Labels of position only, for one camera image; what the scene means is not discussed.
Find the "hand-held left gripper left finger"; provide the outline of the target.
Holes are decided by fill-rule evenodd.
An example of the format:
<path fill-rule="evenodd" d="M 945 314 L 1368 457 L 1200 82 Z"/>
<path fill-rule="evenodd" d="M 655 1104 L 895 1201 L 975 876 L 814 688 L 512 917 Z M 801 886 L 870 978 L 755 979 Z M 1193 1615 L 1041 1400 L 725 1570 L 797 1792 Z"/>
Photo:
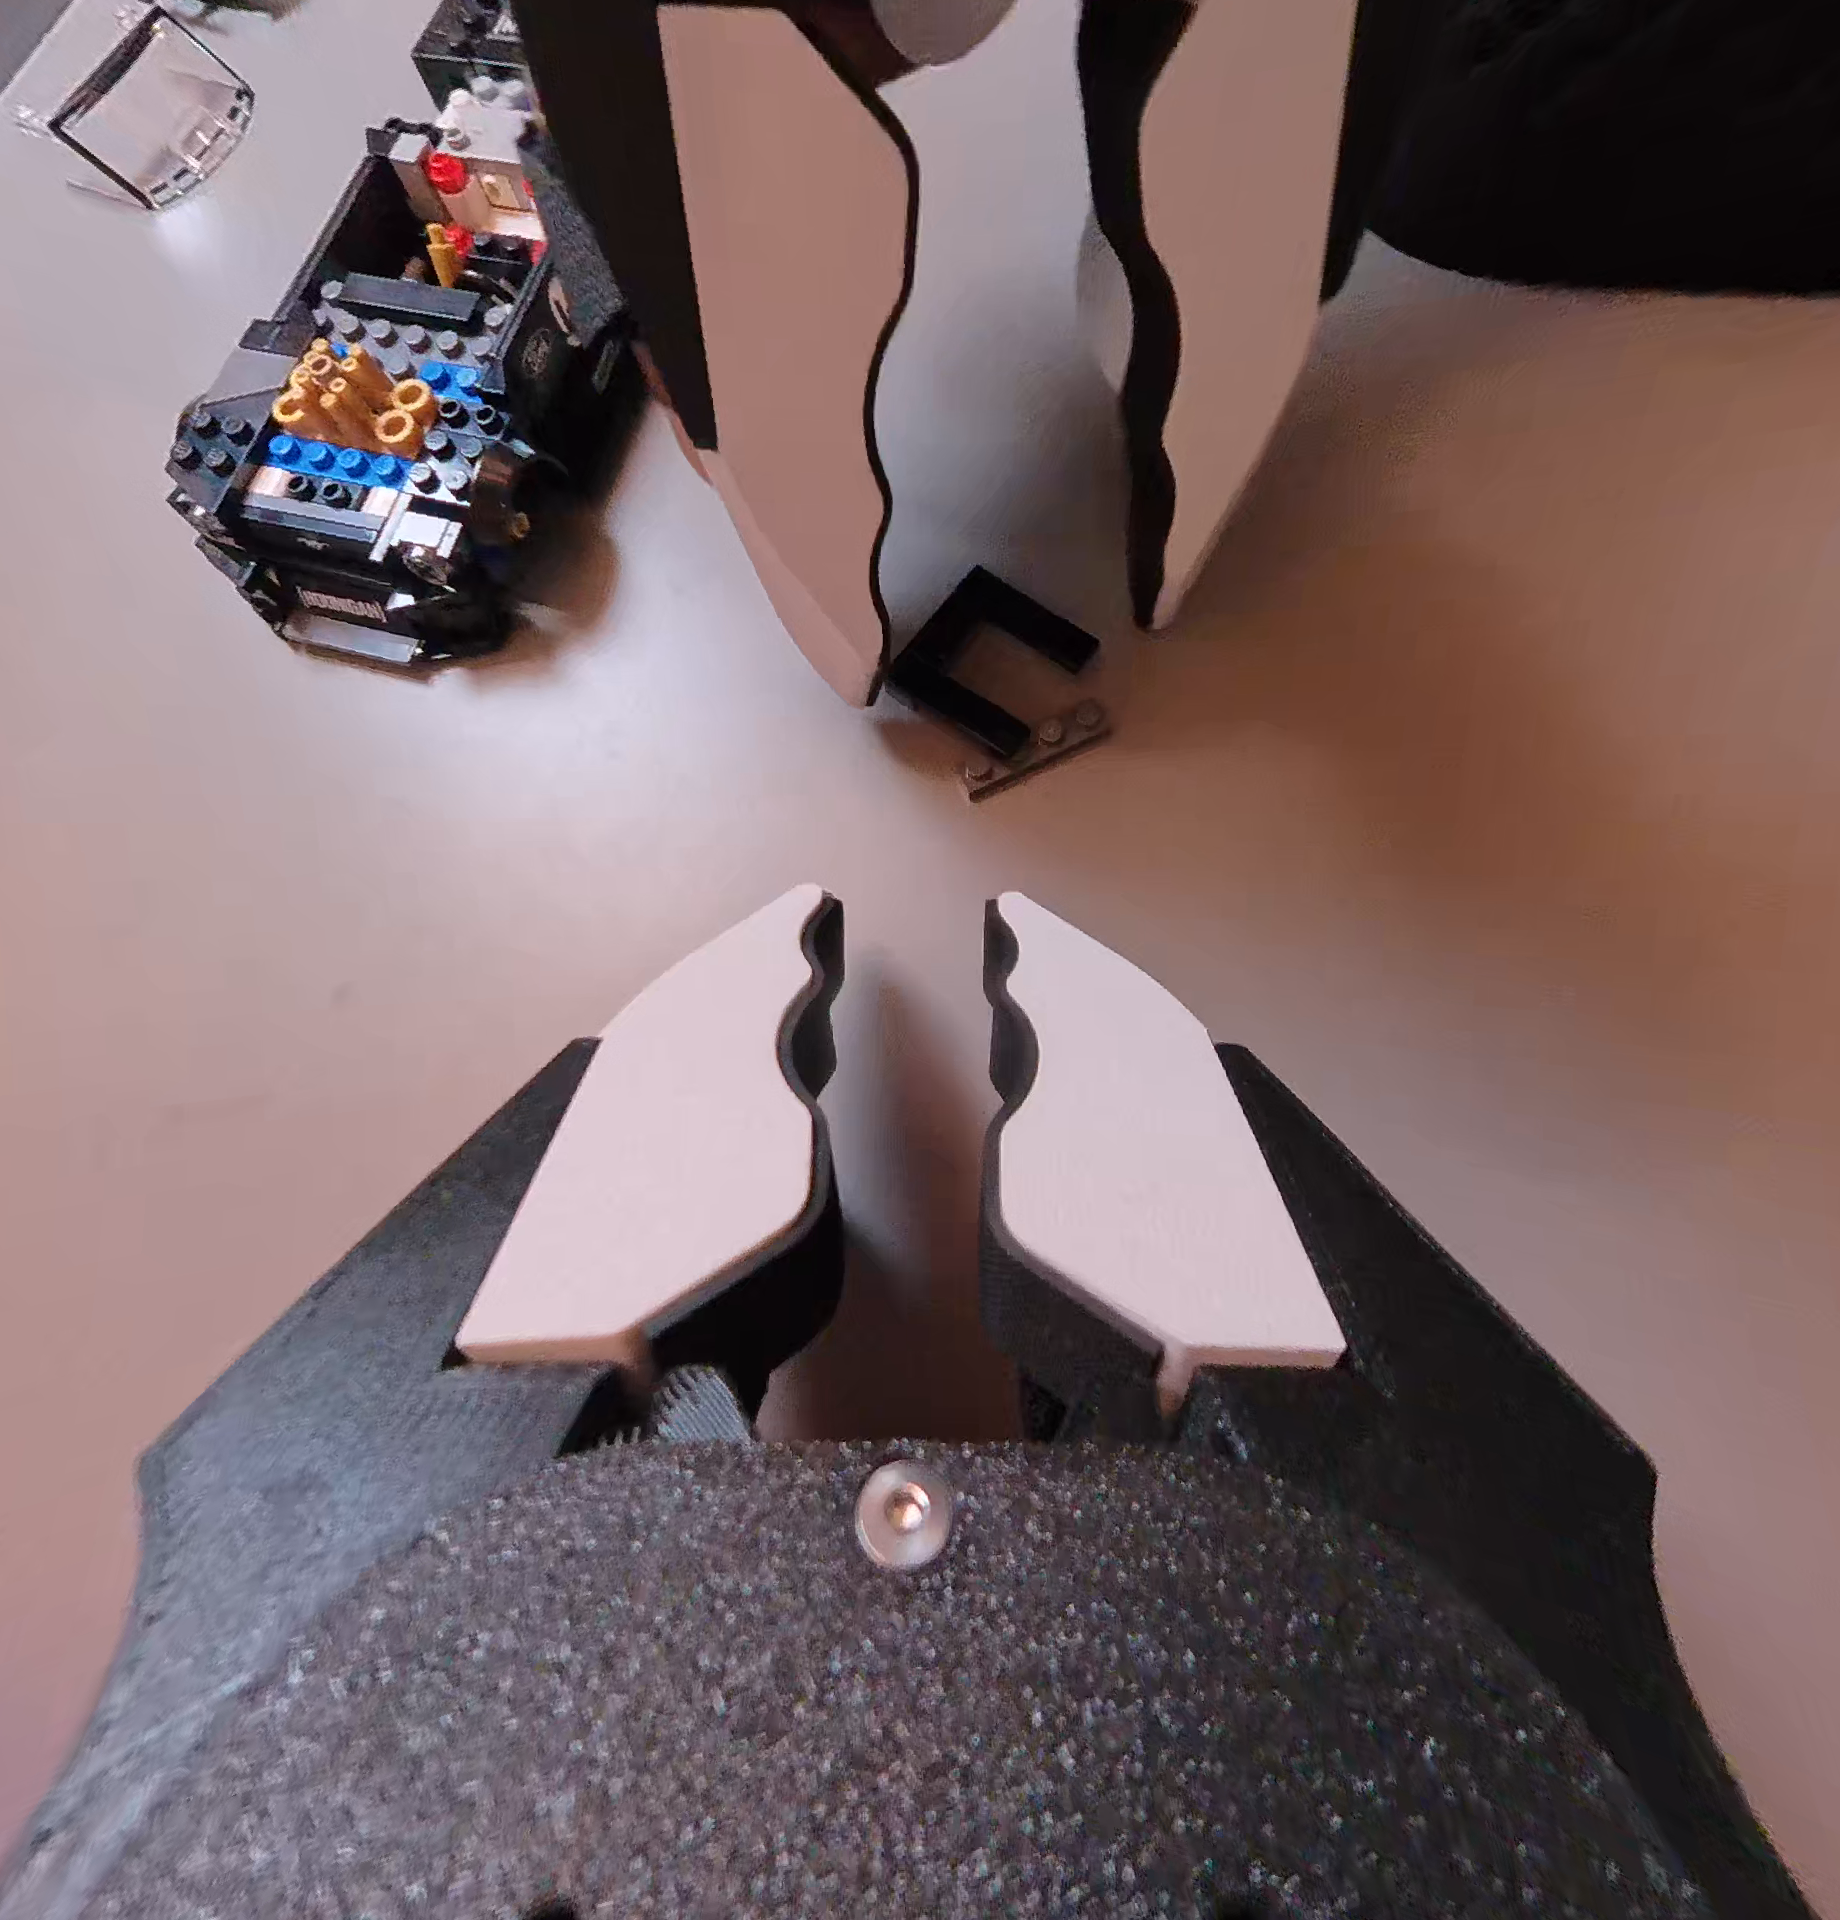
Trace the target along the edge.
<path fill-rule="evenodd" d="M 840 983 L 840 901 L 790 886 L 607 1024 L 453 1336 L 464 1365 L 712 1366 L 762 1407 L 842 1292 L 816 1108 Z"/>

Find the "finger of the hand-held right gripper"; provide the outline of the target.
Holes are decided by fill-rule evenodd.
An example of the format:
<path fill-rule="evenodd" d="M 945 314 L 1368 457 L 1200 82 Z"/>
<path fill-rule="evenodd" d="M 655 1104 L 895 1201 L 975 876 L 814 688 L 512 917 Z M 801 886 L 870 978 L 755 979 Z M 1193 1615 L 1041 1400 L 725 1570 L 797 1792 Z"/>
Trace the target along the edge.
<path fill-rule="evenodd" d="M 1124 277 L 1132 617 L 1166 629 L 1277 429 L 1321 306 L 1355 4 L 1082 4 L 1093 219 Z"/>
<path fill-rule="evenodd" d="M 914 288 L 914 147 L 827 23 L 660 4 L 659 45 L 711 387 L 698 463 L 788 636 L 870 709 L 892 634 L 874 405 Z"/>

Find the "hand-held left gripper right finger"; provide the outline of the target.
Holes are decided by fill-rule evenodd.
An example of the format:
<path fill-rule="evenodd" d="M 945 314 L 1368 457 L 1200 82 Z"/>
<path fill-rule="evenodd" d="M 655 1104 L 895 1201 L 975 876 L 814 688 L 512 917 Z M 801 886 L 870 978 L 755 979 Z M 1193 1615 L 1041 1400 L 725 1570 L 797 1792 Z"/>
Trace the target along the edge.
<path fill-rule="evenodd" d="M 982 986 L 982 1322 L 1019 1375 L 1177 1419 L 1198 1375 L 1336 1370 L 1337 1311 L 1204 1024 L 1026 894 L 985 905 Z"/>

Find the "lego car model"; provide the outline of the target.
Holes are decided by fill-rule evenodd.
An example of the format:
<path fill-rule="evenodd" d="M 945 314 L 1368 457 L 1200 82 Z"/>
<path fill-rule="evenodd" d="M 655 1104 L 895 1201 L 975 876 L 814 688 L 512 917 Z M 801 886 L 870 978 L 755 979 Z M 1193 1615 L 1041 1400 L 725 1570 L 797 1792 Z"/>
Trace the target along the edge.
<path fill-rule="evenodd" d="M 512 4 L 439 4 L 279 307 L 171 436 L 168 506 L 283 643 L 427 676 L 505 647 L 519 569 L 638 396 Z"/>

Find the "black lego frame assembly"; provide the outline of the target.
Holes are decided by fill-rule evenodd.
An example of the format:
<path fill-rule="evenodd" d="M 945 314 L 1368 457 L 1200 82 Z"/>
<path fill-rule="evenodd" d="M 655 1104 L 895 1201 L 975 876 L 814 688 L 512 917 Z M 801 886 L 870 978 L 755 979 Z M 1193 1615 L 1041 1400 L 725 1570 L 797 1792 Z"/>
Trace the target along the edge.
<path fill-rule="evenodd" d="M 948 728 L 985 757 L 1007 757 L 1028 738 L 1034 723 L 960 682 L 958 661 L 982 632 L 1004 634 L 1067 676 L 1081 676 L 1096 661 L 1100 640 L 989 569 L 973 566 L 892 658 L 886 684 L 908 709 Z"/>

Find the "thin grey lego piece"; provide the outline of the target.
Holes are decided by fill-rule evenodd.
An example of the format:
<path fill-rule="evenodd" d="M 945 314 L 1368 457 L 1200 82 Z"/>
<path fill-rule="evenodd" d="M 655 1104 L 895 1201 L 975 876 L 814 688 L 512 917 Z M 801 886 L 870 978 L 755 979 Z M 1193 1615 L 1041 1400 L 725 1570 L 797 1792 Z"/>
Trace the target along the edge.
<path fill-rule="evenodd" d="M 962 769 L 960 786 L 970 805 L 995 798 L 1051 769 L 1092 751 L 1113 732 L 1103 703 L 1085 701 L 1032 724 L 1028 738 L 1007 757 L 985 757 Z"/>

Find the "clear lego windshield piece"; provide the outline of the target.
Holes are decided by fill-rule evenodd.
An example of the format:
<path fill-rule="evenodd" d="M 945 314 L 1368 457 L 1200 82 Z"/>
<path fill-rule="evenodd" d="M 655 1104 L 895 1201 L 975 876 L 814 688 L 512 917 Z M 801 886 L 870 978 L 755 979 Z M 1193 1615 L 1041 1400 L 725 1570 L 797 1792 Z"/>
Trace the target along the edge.
<path fill-rule="evenodd" d="M 256 88 L 201 34 L 205 4 L 124 4 L 117 41 L 21 136 L 60 158 L 69 186 L 142 214 L 197 196 L 256 123 Z"/>

